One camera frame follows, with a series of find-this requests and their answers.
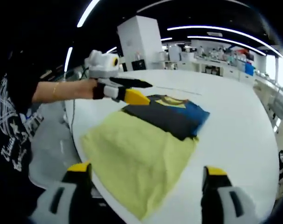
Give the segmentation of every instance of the blue container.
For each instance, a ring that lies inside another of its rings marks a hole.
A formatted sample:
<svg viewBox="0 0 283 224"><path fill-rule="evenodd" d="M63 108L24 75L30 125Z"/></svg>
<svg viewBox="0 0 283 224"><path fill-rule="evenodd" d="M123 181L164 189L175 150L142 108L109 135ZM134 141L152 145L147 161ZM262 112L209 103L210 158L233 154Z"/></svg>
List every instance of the blue container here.
<svg viewBox="0 0 283 224"><path fill-rule="evenodd" d="M250 63L246 63L246 65L245 65L245 73L247 73L248 75L253 76L253 74L254 74L254 67Z"/></svg>

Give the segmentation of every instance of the black t-shirt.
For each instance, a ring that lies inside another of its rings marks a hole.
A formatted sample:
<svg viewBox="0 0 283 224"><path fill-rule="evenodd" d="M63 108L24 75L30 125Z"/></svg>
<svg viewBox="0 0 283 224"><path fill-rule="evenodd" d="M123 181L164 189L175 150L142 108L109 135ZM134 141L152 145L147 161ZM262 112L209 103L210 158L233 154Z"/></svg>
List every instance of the black t-shirt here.
<svg viewBox="0 0 283 224"><path fill-rule="evenodd" d="M43 192L28 177L31 143L20 118L31 106L39 77L23 60L11 61L0 81L0 210L20 217L33 212Z"/></svg>

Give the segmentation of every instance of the ceiling light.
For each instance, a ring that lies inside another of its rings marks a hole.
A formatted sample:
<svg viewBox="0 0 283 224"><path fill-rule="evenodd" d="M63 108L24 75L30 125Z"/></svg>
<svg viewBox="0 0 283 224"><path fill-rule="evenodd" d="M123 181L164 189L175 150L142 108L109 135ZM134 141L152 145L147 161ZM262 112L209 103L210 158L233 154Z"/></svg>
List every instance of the ceiling light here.
<svg viewBox="0 0 283 224"><path fill-rule="evenodd" d="M249 48L263 56L266 56L265 53L261 52L260 50L258 49L255 49L251 46L248 46L246 44L243 44L243 43L239 43L237 41L231 41L231 40L228 40L228 39L223 39L223 38L218 38L218 37L212 37L212 36L188 36L188 38L195 38L195 39L212 39L212 40L218 40L218 41L225 41L225 42L229 42L229 43L235 43L237 45L240 45L240 46L243 46L243 47L246 47L246 48Z"/></svg>
<svg viewBox="0 0 283 224"><path fill-rule="evenodd" d="M189 29L189 28L206 28L206 29L217 29L217 30L223 30L223 31L228 31L228 32L232 32L232 33L235 33L235 34L240 34L242 36L245 36L245 37L248 37L252 40L255 40L259 43L261 43L262 45L268 47L269 49L271 49L272 51L274 51L276 54L278 54L280 57L283 58L283 55L280 54L276 49L272 48L270 45L268 45L267 43L257 39L256 37L253 37L251 35L248 35L246 33L243 33L243 32L240 32L240 31L236 31L236 30L233 30L233 29L228 29L228 28L222 28L222 27L213 27L213 26L183 26L183 27L173 27L173 28L168 28L167 30L175 30L175 29Z"/></svg>
<svg viewBox="0 0 283 224"><path fill-rule="evenodd" d="M84 24L86 18L89 16L89 14L91 13L91 11L94 9L94 7L96 6L96 4L98 4L100 0L92 0L89 4L89 6L87 6L86 10L84 11L84 13L82 14L77 27L82 27L82 25Z"/></svg>
<svg viewBox="0 0 283 224"><path fill-rule="evenodd" d="M148 6L144 7L144 8L141 8L140 10L137 10L137 13L140 13L140 12L142 12L142 11L148 9L148 8L151 8L153 6L156 6L156 5L159 5L161 3L168 2L168 1L173 1L173 0L162 0L162 1L155 2L155 3L150 4L150 5L148 5Z"/></svg>
<svg viewBox="0 0 283 224"><path fill-rule="evenodd" d="M240 5L242 5L242 6L246 6L246 7L250 8L248 5L246 5L246 4L244 4L244 3L241 3L241 2L239 2L239 1L236 1L236 0L227 0L227 1L231 1L231 2L234 2L234 3L237 3L237 4L240 4Z"/></svg>
<svg viewBox="0 0 283 224"><path fill-rule="evenodd" d="M223 37L222 33L215 33L215 32L207 32L209 36L217 36L217 37Z"/></svg>
<svg viewBox="0 0 283 224"><path fill-rule="evenodd" d="M172 37L168 37L168 38L161 39L161 41L169 41L169 40L172 40L172 39L173 39Z"/></svg>
<svg viewBox="0 0 283 224"><path fill-rule="evenodd" d="M111 48L111 49L108 50L106 53L110 53L110 52L112 52L112 51L114 51L114 50L116 50L116 49L117 49L117 47Z"/></svg>
<svg viewBox="0 0 283 224"><path fill-rule="evenodd" d="M68 70L68 64L69 64L69 60L70 60L70 57L71 57L72 50L73 50L72 47L70 47L70 48L68 49L64 72L66 72L66 71Z"/></svg>

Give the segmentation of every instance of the desk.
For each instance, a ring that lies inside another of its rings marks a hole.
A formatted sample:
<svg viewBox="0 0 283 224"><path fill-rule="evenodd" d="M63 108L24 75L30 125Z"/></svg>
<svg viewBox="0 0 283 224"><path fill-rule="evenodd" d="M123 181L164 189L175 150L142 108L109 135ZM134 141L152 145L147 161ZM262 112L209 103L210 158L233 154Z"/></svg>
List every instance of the desk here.
<svg viewBox="0 0 283 224"><path fill-rule="evenodd" d="M200 224L205 165L224 169L231 182L252 198L260 219L270 214L278 187L278 149L269 118L252 88L230 79L181 70L133 71L122 73L122 77L139 78L154 85L139 89L145 95L187 98L211 113L199 132L200 141L181 178L161 207L143 222L120 205L93 173L93 183L126 223ZM108 98L76 100L74 142L83 161L87 158L81 148L80 136L125 105ZM71 123L73 101L66 101L66 111Z"/></svg>

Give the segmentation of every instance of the ceiling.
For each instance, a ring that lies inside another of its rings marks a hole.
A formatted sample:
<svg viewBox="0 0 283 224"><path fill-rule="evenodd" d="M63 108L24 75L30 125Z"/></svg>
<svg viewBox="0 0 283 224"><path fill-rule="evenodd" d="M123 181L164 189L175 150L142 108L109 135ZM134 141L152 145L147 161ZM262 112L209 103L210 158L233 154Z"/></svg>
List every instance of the ceiling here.
<svg viewBox="0 0 283 224"><path fill-rule="evenodd" d="M167 28L210 25L235 29L269 45L274 44L268 38L257 12L241 4L227 0L170 0L137 13L157 1L101 0L81 28L76 26L90 0L40 1L33 3L31 10L18 13L21 19L16 21L14 39L20 48L29 49L35 54L45 69L64 64L70 46L73 47L73 52L69 67L80 65L93 49L106 52L117 46L118 52L122 54L117 26L135 15L157 19L161 37L172 37L172 41L186 41L188 35L207 36L207 31L210 30L167 31ZM226 39L255 48L261 46L260 43L238 34L225 31L221 33Z"/></svg>

